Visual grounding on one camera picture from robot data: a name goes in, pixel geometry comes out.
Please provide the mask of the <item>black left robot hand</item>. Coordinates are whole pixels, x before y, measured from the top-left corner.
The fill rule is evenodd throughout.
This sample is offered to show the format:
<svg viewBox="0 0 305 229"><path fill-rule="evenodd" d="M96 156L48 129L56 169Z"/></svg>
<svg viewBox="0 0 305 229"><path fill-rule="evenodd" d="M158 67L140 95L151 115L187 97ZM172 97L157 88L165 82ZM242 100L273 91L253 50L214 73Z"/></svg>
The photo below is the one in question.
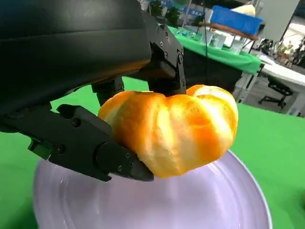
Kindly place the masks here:
<svg viewBox="0 0 305 229"><path fill-rule="evenodd" d="M182 45L138 1L1 1L0 130L30 137L41 158L102 181L152 181L109 124L81 106L51 109L86 85L102 104L128 75L166 96L186 91Z"/></svg>

